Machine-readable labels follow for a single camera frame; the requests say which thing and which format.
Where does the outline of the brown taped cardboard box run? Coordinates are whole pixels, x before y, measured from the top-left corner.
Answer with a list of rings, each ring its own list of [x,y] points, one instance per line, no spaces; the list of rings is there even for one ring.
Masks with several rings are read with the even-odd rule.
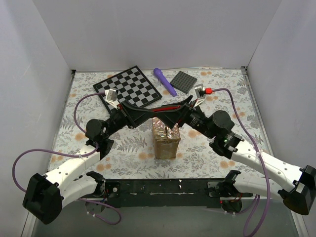
[[[158,118],[152,119],[152,126],[155,158],[176,158],[178,145],[181,141],[179,128],[175,125],[170,129]]]

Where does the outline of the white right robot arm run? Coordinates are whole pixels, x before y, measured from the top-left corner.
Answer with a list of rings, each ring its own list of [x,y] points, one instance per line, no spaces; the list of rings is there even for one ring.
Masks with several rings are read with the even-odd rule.
[[[265,152],[256,151],[253,145],[232,132],[234,123],[225,111],[218,110],[206,117],[201,109],[188,102],[166,105],[154,111],[168,127],[186,123],[212,139],[209,145],[216,154],[243,163],[269,179],[252,181],[242,177],[241,172],[233,170],[222,182],[210,189],[214,196],[230,197],[238,193],[253,193],[279,199],[298,214],[309,214],[316,198],[316,170],[312,166],[300,168]]]

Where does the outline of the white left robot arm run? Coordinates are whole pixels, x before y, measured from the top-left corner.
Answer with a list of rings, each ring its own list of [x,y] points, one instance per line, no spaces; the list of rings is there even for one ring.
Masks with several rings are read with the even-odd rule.
[[[88,141],[79,153],[70,155],[69,160],[54,170],[44,175],[36,173],[30,178],[23,207],[47,225],[65,206],[83,196],[106,198],[105,178],[95,171],[82,173],[110,152],[114,142],[109,137],[125,126],[136,128],[148,119],[160,118],[162,112],[177,108],[166,105],[144,109],[124,101],[117,105],[107,120],[91,119],[85,130]]]

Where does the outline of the red black utility knife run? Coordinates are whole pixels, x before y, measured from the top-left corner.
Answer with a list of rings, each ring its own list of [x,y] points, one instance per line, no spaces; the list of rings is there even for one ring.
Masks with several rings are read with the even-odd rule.
[[[153,108],[153,109],[150,109],[150,111],[152,112],[166,112],[166,111],[174,111],[178,108],[180,108],[181,105],[166,105],[166,106],[161,106],[161,107],[158,107],[158,108]]]

